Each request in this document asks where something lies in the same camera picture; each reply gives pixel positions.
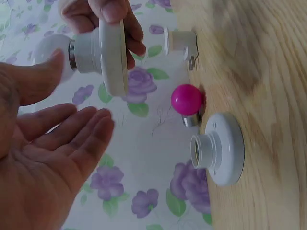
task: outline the purple flower print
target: purple flower print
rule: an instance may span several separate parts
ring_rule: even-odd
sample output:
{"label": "purple flower print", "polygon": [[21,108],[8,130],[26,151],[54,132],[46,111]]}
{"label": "purple flower print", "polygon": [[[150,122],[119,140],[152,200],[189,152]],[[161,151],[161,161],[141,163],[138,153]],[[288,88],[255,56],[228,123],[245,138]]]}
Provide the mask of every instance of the purple flower print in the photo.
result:
{"label": "purple flower print", "polygon": [[86,87],[80,87],[74,94],[72,98],[72,103],[75,105],[82,104],[87,98],[89,98],[92,95],[94,86],[88,85]]}
{"label": "purple flower print", "polygon": [[30,60],[31,60],[31,56],[32,56],[32,51],[30,51],[30,52],[28,53],[27,61],[30,61]]}
{"label": "purple flower print", "polygon": [[135,10],[137,10],[138,8],[140,8],[141,6],[142,6],[142,4],[139,3],[139,4],[131,5],[131,8],[132,8],[133,11],[135,11]]}
{"label": "purple flower print", "polygon": [[67,25],[63,25],[58,29],[58,33],[60,34],[68,34],[71,32],[71,29]]}
{"label": "purple flower print", "polygon": [[150,4],[158,4],[159,6],[165,9],[171,9],[171,2],[170,0],[149,0],[148,3]]}
{"label": "purple flower print", "polygon": [[52,30],[49,30],[49,31],[47,31],[46,33],[44,33],[44,37],[48,37],[48,36],[50,36],[50,35],[53,35],[53,31]]}
{"label": "purple flower print", "polygon": [[176,164],[170,190],[176,198],[188,200],[196,211],[210,213],[206,170],[194,169],[191,160]]}
{"label": "purple flower print", "polygon": [[158,191],[156,189],[149,189],[146,192],[138,191],[136,196],[132,199],[131,210],[136,214],[137,218],[147,216],[158,205]]}
{"label": "purple flower print", "polygon": [[45,0],[45,5],[52,5],[57,0]]}
{"label": "purple flower print", "polygon": [[38,30],[38,25],[36,24],[28,24],[23,28],[24,35],[28,36],[30,33],[33,33]]}
{"label": "purple flower print", "polygon": [[100,166],[92,176],[90,186],[92,189],[98,189],[100,199],[109,201],[123,195],[124,186],[120,183],[123,177],[124,173],[118,167]]}
{"label": "purple flower print", "polygon": [[147,94],[157,90],[153,75],[145,69],[136,67],[128,73],[128,93],[122,99],[128,103],[142,103]]}
{"label": "purple flower print", "polygon": [[7,64],[14,64],[17,61],[17,54],[18,54],[18,52],[13,53],[11,56],[9,56],[5,60],[5,63],[7,63]]}
{"label": "purple flower print", "polygon": [[164,32],[164,28],[160,25],[151,25],[149,27],[149,32],[153,35],[161,35]]}

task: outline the human hand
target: human hand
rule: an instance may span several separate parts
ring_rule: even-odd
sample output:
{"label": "human hand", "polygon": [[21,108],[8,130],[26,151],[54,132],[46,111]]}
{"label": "human hand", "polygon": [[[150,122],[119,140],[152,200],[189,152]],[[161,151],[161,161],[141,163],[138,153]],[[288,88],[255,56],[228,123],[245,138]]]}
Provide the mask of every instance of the human hand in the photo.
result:
{"label": "human hand", "polygon": [[124,20],[128,69],[135,66],[131,52],[141,56],[146,47],[142,43],[143,31],[134,16],[128,0],[60,0],[59,13],[75,33],[94,30],[99,19],[107,23]]}
{"label": "human hand", "polygon": [[[63,54],[16,67],[0,63],[0,229],[58,230],[111,139],[108,110],[56,105],[17,117],[19,105],[48,97]],[[51,132],[51,128],[60,124]]]}

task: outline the wood grain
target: wood grain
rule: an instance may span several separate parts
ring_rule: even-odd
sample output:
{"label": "wood grain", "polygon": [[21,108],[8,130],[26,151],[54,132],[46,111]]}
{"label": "wood grain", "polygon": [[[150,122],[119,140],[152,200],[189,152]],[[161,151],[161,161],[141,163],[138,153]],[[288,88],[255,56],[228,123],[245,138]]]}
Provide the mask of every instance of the wood grain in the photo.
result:
{"label": "wood grain", "polygon": [[307,1],[171,0],[180,30],[195,30],[190,73],[212,114],[241,125],[239,182],[209,180],[215,230],[307,229]]}

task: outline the floral tablecloth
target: floral tablecloth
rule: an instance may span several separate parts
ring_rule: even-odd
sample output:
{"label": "floral tablecloth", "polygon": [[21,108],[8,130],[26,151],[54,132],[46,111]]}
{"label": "floral tablecloth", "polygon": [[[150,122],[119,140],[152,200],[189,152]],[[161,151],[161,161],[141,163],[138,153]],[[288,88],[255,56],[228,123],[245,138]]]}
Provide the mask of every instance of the floral tablecloth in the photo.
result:
{"label": "floral tablecloth", "polygon": [[[31,112],[59,103],[106,107],[116,122],[114,137],[97,169],[78,193],[65,230],[209,230],[206,171],[189,160],[195,129],[183,126],[170,105],[176,86],[187,83],[180,53],[165,56],[163,27],[176,29],[169,0],[132,0],[144,29],[144,56],[134,55],[129,94],[112,98],[97,74],[75,73]],[[57,13],[57,0],[0,0],[0,61],[30,65],[35,45],[70,28]]]}

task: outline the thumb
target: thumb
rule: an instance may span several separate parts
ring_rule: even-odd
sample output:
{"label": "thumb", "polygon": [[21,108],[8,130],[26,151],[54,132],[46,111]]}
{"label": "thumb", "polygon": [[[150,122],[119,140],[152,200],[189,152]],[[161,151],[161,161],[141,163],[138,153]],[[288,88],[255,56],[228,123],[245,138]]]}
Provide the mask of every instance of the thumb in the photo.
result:
{"label": "thumb", "polygon": [[107,23],[118,23],[128,12],[127,0],[88,0],[94,14]]}
{"label": "thumb", "polygon": [[24,106],[50,96],[60,82],[63,67],[64,54],[61,50],[56,50],[44,63],[34,66],[4,64],[3,70],[14,80],[19,94],[19,104]]}

